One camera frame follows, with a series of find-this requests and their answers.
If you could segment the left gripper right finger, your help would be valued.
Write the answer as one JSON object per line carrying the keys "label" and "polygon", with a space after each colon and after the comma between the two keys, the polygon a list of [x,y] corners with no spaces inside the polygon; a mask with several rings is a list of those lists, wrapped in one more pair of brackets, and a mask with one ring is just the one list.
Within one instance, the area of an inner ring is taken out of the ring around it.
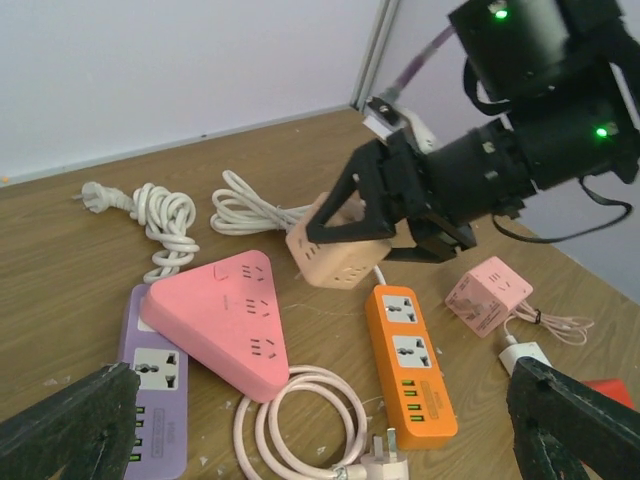
{"label": "left gripper right finger", "polygon": [[531,357],[507,391],[514,453],[524,479],[639,477],[639,413]]}

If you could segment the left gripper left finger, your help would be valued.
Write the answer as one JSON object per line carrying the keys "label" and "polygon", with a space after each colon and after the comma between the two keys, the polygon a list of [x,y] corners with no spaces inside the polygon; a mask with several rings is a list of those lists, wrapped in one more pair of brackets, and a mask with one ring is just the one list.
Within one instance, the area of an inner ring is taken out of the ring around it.
{"label": "left gripper left finger", "polygon": [[122,479],[135,441],[139,377],[117,363],[1,423],[3,479]]}

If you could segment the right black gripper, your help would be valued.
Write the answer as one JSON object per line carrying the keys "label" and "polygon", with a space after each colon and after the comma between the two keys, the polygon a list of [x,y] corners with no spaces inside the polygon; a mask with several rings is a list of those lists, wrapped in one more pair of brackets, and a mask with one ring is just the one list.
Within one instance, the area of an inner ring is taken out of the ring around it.
{"label": "right black gripper", "polygon": [[405,220],[415,245],[387,261],[440,264],[477,246],[478,131],[429,154],[397,133],[357,148],[306,226],[315,244],[391,239]]}

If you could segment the purple power strip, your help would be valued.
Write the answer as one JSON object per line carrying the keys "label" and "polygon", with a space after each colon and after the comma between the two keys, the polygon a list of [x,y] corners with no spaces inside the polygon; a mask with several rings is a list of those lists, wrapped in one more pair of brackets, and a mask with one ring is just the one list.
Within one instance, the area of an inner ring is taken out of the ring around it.
{"label": "purple power strip", "polygon": [[124,311],[118,359],[139,376],[135,442],[126,479],[177,479],[186,470],[189,356],[139,316],[147,285]]}

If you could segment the beige cube socket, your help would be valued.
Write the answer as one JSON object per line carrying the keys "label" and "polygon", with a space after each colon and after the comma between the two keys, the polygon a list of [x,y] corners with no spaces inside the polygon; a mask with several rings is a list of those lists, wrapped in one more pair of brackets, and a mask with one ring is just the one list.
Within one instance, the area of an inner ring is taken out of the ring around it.
{"label": "beige cube socket", "polygon": [[379,263],[391,251],[389,240],[317,244],[308,239],[306,226],[328,196],[321,193],[286,235],[286,245],[302,277],[312,286],[353,289],[373,273],[379,284],[386,280]]}

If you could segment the pink triangular power strip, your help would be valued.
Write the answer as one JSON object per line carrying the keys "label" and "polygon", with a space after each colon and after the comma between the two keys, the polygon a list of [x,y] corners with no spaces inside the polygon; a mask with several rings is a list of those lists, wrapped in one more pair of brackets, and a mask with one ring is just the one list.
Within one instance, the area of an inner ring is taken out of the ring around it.
{"label": "pink triangular power strip", "polygon": [[257,403],[289,380],[271,262],[249,250],[153,283],[141,319]]}

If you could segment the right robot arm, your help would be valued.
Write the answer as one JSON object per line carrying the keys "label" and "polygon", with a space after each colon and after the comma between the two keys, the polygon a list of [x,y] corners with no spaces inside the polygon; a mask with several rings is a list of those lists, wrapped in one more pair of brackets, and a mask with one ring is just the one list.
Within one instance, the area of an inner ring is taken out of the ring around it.
{"label": "right robot arm", "polygon": [[[639,132],[615,79],[639,92],[639,45],[615,1],[468,1],[370,109],[393,127],[356,149],[309,220],[315,244],[387,240],[406,221],[414,246],[394,261],[443,263],[471,249],[473,221],[517,218],[527,198],[570,180],[634,182]],[[397,105],[448,37],[467,58],[463,87],[490,122],[434,148]]]}

